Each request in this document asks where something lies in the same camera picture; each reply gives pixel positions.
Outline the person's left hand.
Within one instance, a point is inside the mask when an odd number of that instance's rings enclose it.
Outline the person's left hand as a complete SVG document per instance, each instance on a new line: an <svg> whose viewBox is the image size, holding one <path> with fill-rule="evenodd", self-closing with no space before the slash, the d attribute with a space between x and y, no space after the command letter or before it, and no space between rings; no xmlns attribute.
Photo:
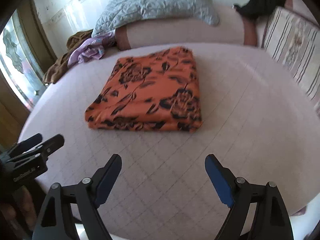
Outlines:
<svg viewBox="0 0 320 240"><path fill-rule="evenodd" d="M13 221L17 214L22 214L28 229L33 231L34 226L37 221L37 215L35 211L35 206L33 204L33 199L25 186L22 186L15 192L13 207L4 197L1 197L1 212L6 221Z"/></svg>

